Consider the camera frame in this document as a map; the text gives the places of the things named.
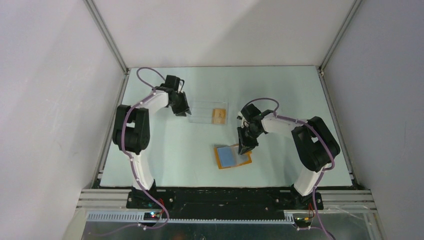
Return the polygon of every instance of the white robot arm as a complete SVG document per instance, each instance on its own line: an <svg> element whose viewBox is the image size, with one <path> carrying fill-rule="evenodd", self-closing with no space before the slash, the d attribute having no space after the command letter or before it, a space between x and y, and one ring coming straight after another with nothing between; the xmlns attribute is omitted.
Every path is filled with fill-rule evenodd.
<svg viewBox="0 0 424 240"><path fill-rule="evenodd" d="M300 198L309 196L323 169L331 165L330 157L322 144L318 141L313 142L312 138L316 136L303 124L279 118L271 110L261 112L253 104L241 110L239 119L241 119L241 126L237 128L238 154L244 154L257 147L259 145L257 138L262 133L283 134L294 139L304 168L292 188ZM340 153L339 145L321 118L315 116L310 120L299 122L308 122L314 128L325 141L333 158Z"/></svg>
<svg viewBox="0 0 424 240"><path fill-rule="evenodd" d="M171 107L173 113L179 117L191 114L186 94L182 91L183 85L184 80L172 75L166 76L165 83L155 87L130 113L126 124L134 123L134 127L125 125L125 151L132 156L130 160L133 161L136 175L145 190L150 190L155 182L145 153L150 140L150 116L166 107ZM121 137L124 120L130 108L131 106L120 105L116 110L112 140L121 151L123 150ZM135 178L132 186L137 190L142 190Z"/></svg>

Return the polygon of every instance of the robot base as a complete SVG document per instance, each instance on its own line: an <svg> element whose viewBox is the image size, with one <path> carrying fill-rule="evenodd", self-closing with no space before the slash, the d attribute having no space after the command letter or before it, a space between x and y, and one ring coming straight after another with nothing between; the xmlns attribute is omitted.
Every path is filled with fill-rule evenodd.
<svg viewBox="0 0 424 240"><path fill-rule="evenodd" d="M284 210L307 210L312 194L299 197L289 187L153 187L148 191L162 199L172 219L280 220ZM320 193L315 194L318 210L324 209ZM128 209L160 209L143 191L128 194Z"/></svg>

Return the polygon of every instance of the aluminum frame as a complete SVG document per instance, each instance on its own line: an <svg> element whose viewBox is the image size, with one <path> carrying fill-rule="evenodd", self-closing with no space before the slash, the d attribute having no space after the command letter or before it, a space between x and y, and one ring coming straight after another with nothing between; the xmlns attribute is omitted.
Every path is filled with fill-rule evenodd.
<svg viewBox="0 0 424 240"><path fill-rule="evenodd" d="M90 12L95 24L97 25L101 35L104 38L104 41L106 42L107 46L109 47L110 51L112 52L113 56L115 57L116 61L118 62L122 72L126 74L128 72L128 67L125 64L124 58L122 57L117 44L114 41L114 38L112 37L111 33L108 30L108 27L106 26L105 21L103 20L102 15L99 12L99 9L97 8L94 0L83 0L85 5L87 6L88 11Z"/></svg>
<svg viewBox="0 0 424 240"><path fill-rule="evenodd" d="M105 42L107 43L109 49L111 50L113 56L118 62L121 70L125 73L122 85L120 87L119 94L116 100L116 106L121 104L124 97L124 92L128 83L129 70L125 61L119 52L119 49L109 32L99 10L96 7L94 0L83 0L89 10L93 21L98 26L100 33L102 34ZM329 60L331 59L334 50L337 48L340 40L346 32L346 29L349 27L353 17L358 11L363 0L355 0L344 19L337 35L335 36L330 48L328 49L321 65L317 67L317 73L324 91L325 98L331 113L331 117L336 128L336 133L339 139L341 150L345 156L346 164L349 169L349 173L353 176L353 180L359 184L358 179L355 177L355 166L352 163L346 144L341 132L339 122L337 120L336 111L334 109L329 90L327 88L324 72L323 70L327 66ZM109 123L109 132L105 136L103 141L102 152L99 156L96 169L90 183L90 187L93 186L93 183L96 179L101 179L103 174L103 168L106 162L107 153L109 152L110 143L112 140L112 131L113 131L113 122L115 119L115 114L112 114L110 117ZM88 216L92 211L98 212L109 212L109 213L140 213L144 211L151 211L151 209L126 209L126 202L129 193L129 189L83 189L81 191L77 206L76 212L81 215L81 212ZM324 210L321 210L321 214L363 214L364 219L368 222L368 232L371 239L386 239L385 232L380 220L380 217L377 212L374 199L369 190L320 190L318 192L322 195ZM292 214L306 214L307 210L285 210L284 213L288 215ZM191 223L197 223L197 220L192 220Z"/></svg>
<svg viewBox="0 0 424 240"><path fill-rule="evenodd" d="M321 65L319 66L320 69L324 70L327 67L327 64L329 63L335 49L340 43L340 40L345 35L346 29L348 29L349 25L352 22L352 19L358 12L359 7L361 6L363 0L355 0L352 3L352 6L349 9L349 12L347 13L346 17L343 20L343 23L340 26L340 29L338 30L334 40L331 43L330 48L328 49L327 53L325 54L324 59L322 60Z"/></svg>

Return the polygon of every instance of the metal panel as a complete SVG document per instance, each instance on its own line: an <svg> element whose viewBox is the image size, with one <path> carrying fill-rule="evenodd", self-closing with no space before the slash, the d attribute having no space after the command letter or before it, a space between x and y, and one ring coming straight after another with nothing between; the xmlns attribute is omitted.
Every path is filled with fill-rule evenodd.
<svg viewBox="0 0 424 240"><path fill-rule="evenodd" d="M148 211L89 211L87 222L117 222L117 223L146 223L157 222L156 220L145 220L144 214ZM279 220L205 220L205 219L175 219L171 218L169 223L174 224L293 224L293 214L288 213L285 219Z"/></svg>

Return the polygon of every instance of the clear plastic box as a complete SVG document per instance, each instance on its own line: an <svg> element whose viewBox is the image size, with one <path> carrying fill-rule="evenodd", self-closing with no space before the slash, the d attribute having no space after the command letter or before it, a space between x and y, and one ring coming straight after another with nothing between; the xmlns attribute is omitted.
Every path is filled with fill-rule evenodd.
<svg viewBox="0 0 424 240"><path fill-rule="evenodd" d="M190 123L226 125L228 122L228 102L190 101Z"/></svg>

